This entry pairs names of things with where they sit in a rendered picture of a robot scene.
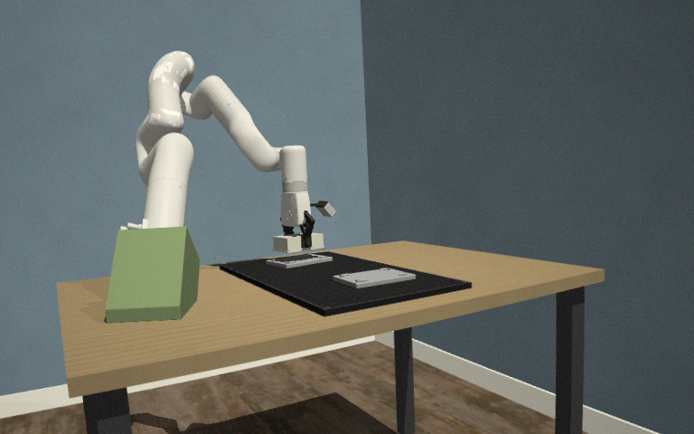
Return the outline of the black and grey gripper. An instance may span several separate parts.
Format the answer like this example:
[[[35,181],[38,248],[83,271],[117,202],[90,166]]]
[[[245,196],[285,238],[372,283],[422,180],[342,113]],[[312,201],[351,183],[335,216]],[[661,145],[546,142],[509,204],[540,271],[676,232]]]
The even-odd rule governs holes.
[[[303,233],[302,248],[312,247],[314,218],[311,216],[308,191],[282,193],[280,221],[285,235],[295,234],[294,227],[300,227]]]

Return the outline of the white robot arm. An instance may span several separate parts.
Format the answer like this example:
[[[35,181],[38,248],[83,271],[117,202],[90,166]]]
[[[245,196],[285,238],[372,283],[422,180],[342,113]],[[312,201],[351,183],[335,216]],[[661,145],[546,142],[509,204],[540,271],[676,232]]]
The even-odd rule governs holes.
[[[283,192],[308,191],[305,148],[271,147],[249,112],[217,76],[204,79],[192,94],[185,92],[194,70],[188,53],[170,52],[150,74],[148,113],[136,133],[138,171],[147,185],[144,216],[141,224],[128,223],[120,230],[184,226],[194,152],[190,140],[179,134],[183,114],[201,120],[213,114],[256,169],[281,170]]]

